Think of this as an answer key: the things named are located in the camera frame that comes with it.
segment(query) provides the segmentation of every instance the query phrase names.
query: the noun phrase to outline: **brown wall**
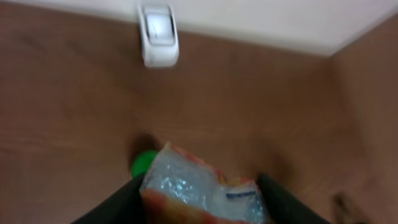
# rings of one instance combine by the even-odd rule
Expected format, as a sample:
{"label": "brown wall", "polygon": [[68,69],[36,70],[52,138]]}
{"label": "brown wall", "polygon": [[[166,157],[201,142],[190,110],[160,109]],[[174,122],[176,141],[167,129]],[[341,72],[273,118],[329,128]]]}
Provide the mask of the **brown wall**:
{"label": "brown wall", "polygon": [[397,223],[398,15],[343,49],[333,60],[363,132],[377,183],[374,187],[381,199],[380,210],[387,211],[386,222]]}

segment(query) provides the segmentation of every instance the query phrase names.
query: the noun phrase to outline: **brown wooden surface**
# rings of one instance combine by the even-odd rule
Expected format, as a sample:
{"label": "brown wooden surface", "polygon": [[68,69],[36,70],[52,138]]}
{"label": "brown wooden surface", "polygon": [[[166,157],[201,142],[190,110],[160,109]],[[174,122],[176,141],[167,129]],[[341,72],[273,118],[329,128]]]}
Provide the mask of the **brown wooden surface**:
{"label": "brown wooden surface", "polygon": [[379,223],[398,223],[398,14],[333,60],[371,158]]}
{"label": "brown wooden surface", "polygon": [[0,27],[1,223],[83,215],[129,180],[142,133],[267,172],[327,219],[339,190],[372,202],[325,58],[181,32],[178,65],[148,70],[136,24],[1,3]]}

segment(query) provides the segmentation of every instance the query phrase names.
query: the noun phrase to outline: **white wall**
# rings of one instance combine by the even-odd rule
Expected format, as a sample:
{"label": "white wall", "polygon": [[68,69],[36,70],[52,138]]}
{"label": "white wall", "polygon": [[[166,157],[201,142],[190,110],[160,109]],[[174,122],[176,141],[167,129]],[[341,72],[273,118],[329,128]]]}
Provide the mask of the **white wall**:
{"label": "white wall", "polygon": [[[136,0],[11,1],[137,20]],[[335,53],[398,8],[398,0],[166,1],[181,30],[322,55]]]}

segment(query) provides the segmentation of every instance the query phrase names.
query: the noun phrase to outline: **white rectangular device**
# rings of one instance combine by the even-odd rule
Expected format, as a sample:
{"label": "white rectangular device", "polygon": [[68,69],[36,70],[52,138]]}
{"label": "white rectangular device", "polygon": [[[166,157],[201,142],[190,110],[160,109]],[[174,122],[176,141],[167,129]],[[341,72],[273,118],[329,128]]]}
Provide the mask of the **white rectangular device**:
{"label": "white rectangular device", "polygon": [[179,55],[178,35],[171,7],[160,3],[138,4],[142,57],[147,67],[171,67]]}

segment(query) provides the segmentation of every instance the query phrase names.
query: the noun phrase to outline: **green round object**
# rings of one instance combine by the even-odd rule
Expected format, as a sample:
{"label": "green round object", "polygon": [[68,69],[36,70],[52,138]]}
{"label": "green round object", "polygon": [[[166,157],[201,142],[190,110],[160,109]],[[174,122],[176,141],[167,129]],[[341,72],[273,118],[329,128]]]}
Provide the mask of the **green round object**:
{"label": "green round object", "polygon": [[152,161],[155,159],[157,155],[157,151],[155,150],[149,150],[142,152],[137,156],[137,159],[134,160],[131,166],[131,175],[132,178],[135,178],[141,173],[147,172],[149,169],[150,165],[152,164]]}

